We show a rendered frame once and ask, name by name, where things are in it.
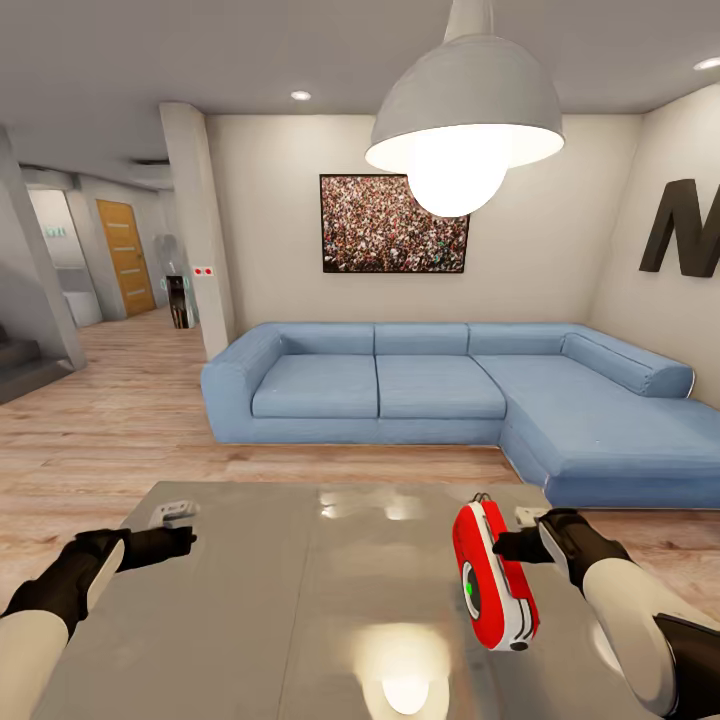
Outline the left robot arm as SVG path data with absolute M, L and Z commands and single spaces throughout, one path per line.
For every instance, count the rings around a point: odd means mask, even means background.
M 149 530 L 79 532 L 35 581 L 24 582 L 0 615 L 0 720 L 30 720 L 78 622 L 86 620 L 115 573 L 190 554 L 196 502 L 159 505 Z

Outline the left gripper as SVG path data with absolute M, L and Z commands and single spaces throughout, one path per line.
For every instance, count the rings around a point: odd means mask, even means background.
M 195 540 L 192 526 L 176 529 L 160 528 L 144 530 L 148 537 L 149 550 L 146 559 L 138 568 L 160 563 L 172 557 L 182 557 L 190 554 L 191 544 Z

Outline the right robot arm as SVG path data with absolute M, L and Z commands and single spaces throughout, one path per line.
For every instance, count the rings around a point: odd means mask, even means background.
M 505 561 L 556 563 L 596 616 L 638 702 L 665 720 L 720 720 L 720 624 L 672 594 L 574 511 L 515 509 Z

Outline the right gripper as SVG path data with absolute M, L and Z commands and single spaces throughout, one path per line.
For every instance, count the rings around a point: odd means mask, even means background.
M 520 532 L 499 533 L 499 540 L 492 547 L 493 554 L 503 555 L 505 561 L 538 563 L 554 563 L 553 560 L 546 560 L 537 555 L 530 545 L 529 534 L 535 526 Z

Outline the radio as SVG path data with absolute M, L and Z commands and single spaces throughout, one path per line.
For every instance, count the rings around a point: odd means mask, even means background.
M 523 651 L 540 620 L 520 561 L 493 554 L 508 532 L 496 502 L 476 493 L 458 513 L 452 538 L 471 623 L 489 650 Z

